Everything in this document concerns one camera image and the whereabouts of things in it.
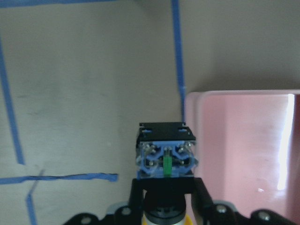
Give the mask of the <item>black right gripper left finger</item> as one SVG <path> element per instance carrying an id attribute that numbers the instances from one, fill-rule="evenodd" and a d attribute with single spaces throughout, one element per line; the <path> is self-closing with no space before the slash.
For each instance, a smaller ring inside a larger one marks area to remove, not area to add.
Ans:
<path id="1" fill-rule="evenodd" d="M 128 207 L 131 209 L 131 213 L 129 217 L 132 225 L 143 224 L 144 191 L 146 191 L 144 181 L 133 179 L 131 184 L 130 196 L 128 200 Z"/>

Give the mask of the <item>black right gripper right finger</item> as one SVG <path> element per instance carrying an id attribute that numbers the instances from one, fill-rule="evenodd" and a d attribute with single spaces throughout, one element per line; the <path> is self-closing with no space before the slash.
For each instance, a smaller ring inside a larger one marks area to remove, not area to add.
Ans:
<path id="1" fill-rule="evenodd" d="M 213 200 L 201 178 L 188 178 L 191 208 L 197 225 L 212 225 Z"/>

